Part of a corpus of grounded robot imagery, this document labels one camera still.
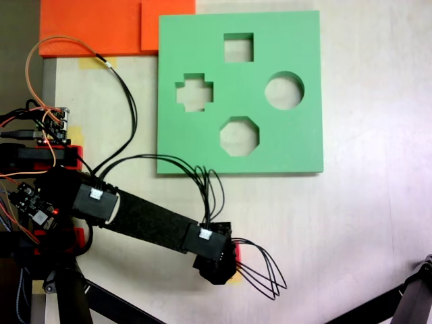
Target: connector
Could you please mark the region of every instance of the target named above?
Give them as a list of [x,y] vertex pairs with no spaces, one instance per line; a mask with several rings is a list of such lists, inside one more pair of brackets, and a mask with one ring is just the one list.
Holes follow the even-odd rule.
[[38,132],[34,130],[13,130],[11,132],[0,133],[1,138],[11,138],[13,140],[34,140],[38,138]]

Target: yellow tape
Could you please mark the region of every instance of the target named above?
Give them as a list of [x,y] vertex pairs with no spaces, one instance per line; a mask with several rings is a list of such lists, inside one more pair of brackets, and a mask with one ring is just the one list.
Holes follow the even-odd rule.
[[69,126],[67,128],[67,137],[72,145],[84,146],[84,136],[80,126]]
[[242,275],[240,275],[238,272],[236,272],[235,275],[232,276],[232,278],[230,280],[228,280],[229,284],[238,284],[240,282],[242,282]]
[[[113,68],[117,67],[117,57],[106,57],[105,58]],[[106,69],[107,66],[96,57],[80,57],[78,58],[78,65],[81,70],[95,70],[95,69]]]

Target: square hole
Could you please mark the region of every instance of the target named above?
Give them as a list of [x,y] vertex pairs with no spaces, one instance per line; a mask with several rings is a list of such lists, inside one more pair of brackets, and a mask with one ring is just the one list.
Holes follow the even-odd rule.
[[223,35],[223,50],[226,63],[254,61],[254,34],[241,32]]

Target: black metal leg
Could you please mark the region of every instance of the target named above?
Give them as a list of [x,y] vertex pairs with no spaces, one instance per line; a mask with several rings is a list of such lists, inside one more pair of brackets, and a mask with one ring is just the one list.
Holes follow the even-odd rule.
[[421,278],[414,280],[406,287],[391,324],[426,324],[431,306],[430,285]]
[[68,268],[58,268],[55,289],[61,324],[93,324],[81,273]]
[[144,312],[120,297],[112,294],[91,281],[87,281],[87,300],[95,312],[117,324],[164,324],[156,317]]
[[392,317],[402,298],[404,285],[400,285],[327,324],[379,324]]

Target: circuit board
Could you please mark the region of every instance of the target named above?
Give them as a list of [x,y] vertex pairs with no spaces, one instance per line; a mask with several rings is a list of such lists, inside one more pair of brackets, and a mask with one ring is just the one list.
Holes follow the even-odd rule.
[[20,184],[17,192],[12,192],[11,203],[18,211],[29,216],[33,222],[40,225],[44,230],[49,230],[55,225],[55,216],[59,213],[53,205],[45,202],[39,193],[26,183]]
[[[60,121],[59,124],[53,121],[51,118],[47,118],[44,122],[45,127],[48,128],[55,135],[55,137],[60,140],[60,142],[57,141],[56,138],[52,137],[52,135],[50,134],[47,134],[47,138],[51,145],[62,145],[62,144],[70,145],[71,141],[68,140],[69,109],[65,107],[62,107],[60,109],[61,111],[52,112],[52,114]],[[48,145],[48,143],[46,143],[43,137],[42,129],[38,127],[38,130],[40,132],[37,136],[38,145],[40,146]]]

